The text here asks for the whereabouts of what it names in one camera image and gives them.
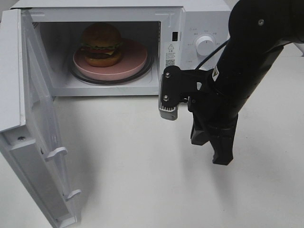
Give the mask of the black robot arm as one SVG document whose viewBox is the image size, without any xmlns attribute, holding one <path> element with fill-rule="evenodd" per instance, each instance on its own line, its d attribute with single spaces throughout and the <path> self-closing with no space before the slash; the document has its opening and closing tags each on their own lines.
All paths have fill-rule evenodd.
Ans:
<svg viewBox="0 0 304 228">
<path fill-rule="evenodd" d="M 285 45 L 304 41 L 301 0 L 240 0 L 231 11 L 230 39 L 212 73 L 192 95 L 191 141 L 210 142 L 213 163 L 233 160 L 238 113 Z"/>
</svg>

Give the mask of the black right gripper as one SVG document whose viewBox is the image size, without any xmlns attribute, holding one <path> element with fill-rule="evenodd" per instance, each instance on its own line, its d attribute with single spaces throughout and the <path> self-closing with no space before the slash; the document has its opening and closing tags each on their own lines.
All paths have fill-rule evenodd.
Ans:
<svg viewBox="0 0 304 228">
<path fill-rule="evenodd" d="M 220 107 L 226 102 L 223 96 L 211 87 L 211 75 L 203 87 L 200 97 L 190 98 L 188 110 L 193 115 L 190 134 L 191 143 L 204 145 L 210 141 L 213 150 L 213 164 L 229 164 L 233 160 L 233 143 L 236 131 L 237 116 L 222 119 Z"/>
</svg>

